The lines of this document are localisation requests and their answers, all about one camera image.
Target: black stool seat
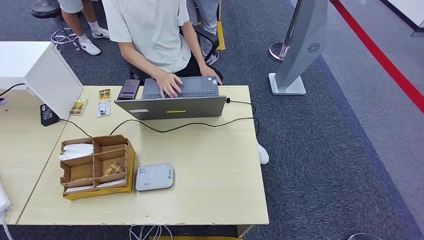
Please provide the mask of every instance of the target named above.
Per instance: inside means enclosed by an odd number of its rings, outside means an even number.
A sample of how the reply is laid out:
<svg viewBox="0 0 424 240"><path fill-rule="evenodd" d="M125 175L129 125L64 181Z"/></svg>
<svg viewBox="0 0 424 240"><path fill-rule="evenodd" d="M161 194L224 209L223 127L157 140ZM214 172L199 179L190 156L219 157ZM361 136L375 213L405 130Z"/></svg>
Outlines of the black stool seat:
<svg viewBox="0 0 424 240"><path fill-rule="evenodd" d="M39 0L34 3L30 12L38 19L51 19L61 14L61 6L57 0Z"/></svg>

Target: small card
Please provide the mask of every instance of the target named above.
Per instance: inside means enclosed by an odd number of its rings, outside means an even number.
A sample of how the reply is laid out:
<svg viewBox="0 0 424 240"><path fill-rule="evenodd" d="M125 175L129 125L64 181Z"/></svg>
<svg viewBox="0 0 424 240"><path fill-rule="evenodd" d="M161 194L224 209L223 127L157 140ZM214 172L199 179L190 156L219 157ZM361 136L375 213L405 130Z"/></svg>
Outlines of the small card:
<svg viewBox="0 0 424 240"><path fill-rule="evenodd" d="M84 109L86 109L87 103L89 101L87 99L77 99L73 103L72 108L69 111L70 115L82 115Z"/></svg>
<svg viewBox="0 0 424 240"><path fill-rule="evenodd" d="M97 117L109 116L111 114L111 90L98 91Z"/></svg>
<svg viewBox="0 0 424 240"><path fill-rule="evenodd" d="M98 102L103 103L107 101L109 102L111 101L111 90L104 89L104 90L98 91Z"/></svg>
<svg viewBox="0 0 424 240"><path fill-rule="evenodd" d="M109 116L111 114L111 102L99 102L97 104L97 117Z"/></svg>

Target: yellow sticker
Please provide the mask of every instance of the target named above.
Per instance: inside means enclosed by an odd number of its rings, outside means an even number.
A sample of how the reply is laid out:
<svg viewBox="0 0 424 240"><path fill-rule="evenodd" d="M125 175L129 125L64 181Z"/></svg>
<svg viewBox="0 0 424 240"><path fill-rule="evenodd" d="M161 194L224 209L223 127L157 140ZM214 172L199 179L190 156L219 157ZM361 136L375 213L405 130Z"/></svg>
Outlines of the yellow sticker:
<svg viewBox="0 0 424 240"><path fill-rule="evenodd" d="M185 113L186 110L174 110L174 111L166 111L167 114L176 114L176 113Z"/></svg>

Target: red floor line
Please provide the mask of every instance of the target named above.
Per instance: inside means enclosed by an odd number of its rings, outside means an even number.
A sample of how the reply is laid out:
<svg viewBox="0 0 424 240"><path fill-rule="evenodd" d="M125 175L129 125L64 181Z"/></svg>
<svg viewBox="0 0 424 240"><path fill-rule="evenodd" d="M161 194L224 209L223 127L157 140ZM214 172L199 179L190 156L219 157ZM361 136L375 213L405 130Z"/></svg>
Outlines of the red floor line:
<svg viewBox="0 0 424 240"><path fill-rule="evenodd" d="M339 0L330 1L340 15L344 18L350 28L355 32L365 47L371 52L374 58L380 63L384 70L397 83L402 91L411 99L411 101L424 113L424 96L414 85L399 71L399 69L390 61L390 59L380 50L377 44L368 36L364 29L354 19Z"/></svg>

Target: carpet floor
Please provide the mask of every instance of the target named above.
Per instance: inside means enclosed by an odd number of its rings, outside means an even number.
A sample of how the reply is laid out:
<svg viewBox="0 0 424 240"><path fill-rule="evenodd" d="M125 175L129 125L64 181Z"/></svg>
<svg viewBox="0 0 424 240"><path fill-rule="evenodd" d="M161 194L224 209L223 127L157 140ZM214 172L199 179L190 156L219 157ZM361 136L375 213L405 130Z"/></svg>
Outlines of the carpet floor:
<svg viewBox="0 0 424 240"><path fill-rule="evenodd" d="M56 29L52 20L34 19L26 0L3 5L1 41L47 41ZM96 8L104 16L100 3ZM383 240L422 240L416 223L405 222L411 214L402 198L393 201L393 194L399 193L390 178L382 177L387 172L322 57L302 75L305 96L271 95L267 76L278 63L267 49L284 39L292 14L288 0L222 3L226 50L214 66L227 85L249 86L261 125L258 141L270 157L262 166L270 224L254 227L245 239L345 240L367 232ZM106 26L104 17L100 25ZM75 51L70 44L59 49L84 85L121 85L128 72L117 44L107 39L93 42L101 55ZM10 231L16 240L117 240L128 238L128 228L11 226ZM171 230L175 235L236 235L234 226ZM5 237L0 233L0 240Z"/></svg>

